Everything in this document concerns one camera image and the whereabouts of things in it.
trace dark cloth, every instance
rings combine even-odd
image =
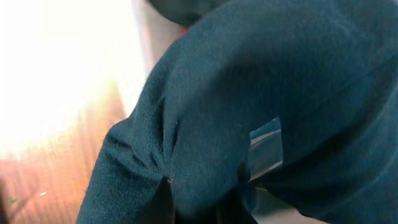
[[[207,15],[107,134],[78,223],[134,223],[163,177],[182,217],[206,212],[276,117],[270,192],[329,223],[396,223],[396,1],[234,0]]]
[[[166,19],[192,26],[229,0],[148,0]]]

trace dark blue fabric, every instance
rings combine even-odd
[[[78,223],[134,222],[163,177],[179,214],[205,212],[275,117],[270,192],[330,223],[396,223],[397,2],[234,0],[206,16],[107,134]]]

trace wooden surface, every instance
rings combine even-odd
[[[104,136],[124,117],[117,86],[109,82],[63,131],[18,149],[22,159],[0,160],[10,223],[75,223]]]

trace green spot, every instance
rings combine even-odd
[[[16,198],[8,198],[8,200],[10,201],[10,205],[12,205],[13,203],[15,203],[17,201]]]

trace wooden floor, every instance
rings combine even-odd
[[[75,223],[104,136],[125,117],[117,86],[109,82],[101,92],[63,131],[26,145],[23,159],[0,160],[10,223]]]

